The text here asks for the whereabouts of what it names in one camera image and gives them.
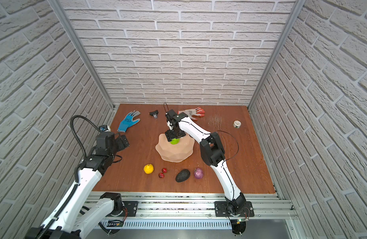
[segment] brown wooden tabletop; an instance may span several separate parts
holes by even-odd
[[[169,109],[193,109],[196,106],[169,105]],[[235,183],[244,194],[274,194],[266,163],[255,134],[250,115],[245,106],[203,106],[204,117],[197,117],[196,123],[203,129],[213,132],[223,130],[232,134],[239,142],[239,152],[227,161],[230,173]],[[118,155],[123,157],[119,163],[112,164],[93,191],[104,192],[190,192],[190,193],[223,193],[222,186],[215,172],[201,159],[200,147],[194,144],[193,154],[179,163],[167,162],[161,159],[155,149],[158,136],[168,130],[163,105],[153,104],[121,104],[110,126],[117,132],[120,122],[130,111],[138,110],[140,122],[129,127],[125,135],[130,146]],[[149,112],[158,110],[158,118],[154,119]],[[239,120],[240,128],[234,128],[233,122]],[[226,159],[233,156],[237,144],[233,137],[218,132],[225,149]],[[144,166],[151,163],[154,172],[144,173]],[[162,168],[168,169],[165,178],[158,174]],[[195,179],[193,173],[196,167],[204,171],[202,179]],[[183,169],[191,173],[189,179],[177,183],[176,175]]]

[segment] purple onion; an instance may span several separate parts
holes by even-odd
[[[203,177],[203,171],[200,168],[194,170],[194,177],[196,179],[201,179]]]

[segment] brick wall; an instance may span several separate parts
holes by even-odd
[[[64,195],[81,151],[74,114],[109,107],[47,1],[0,1],[0,238],[24,238]],[[76,121],[87,147],[95,132]]]
[[[250,113],[306,236],[367,238],[367,0],[307,0]]]
[[[120,103],[247,104],[294,0],[62,0]]]

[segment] blue glove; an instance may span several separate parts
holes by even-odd
[[[127,128],[140,121],[140,119],[133,120],[133,118],[138,116],[139,114],[141,114],[139,111],[129,112],[127,116],[125,116],[125,118],[121,121],[119,129],[117,131],[125,133],[125,131],[127,131]]]

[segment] tape roll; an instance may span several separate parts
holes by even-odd
[[[239,128],[242,123],[239,120],[234,121],[234,128]]]

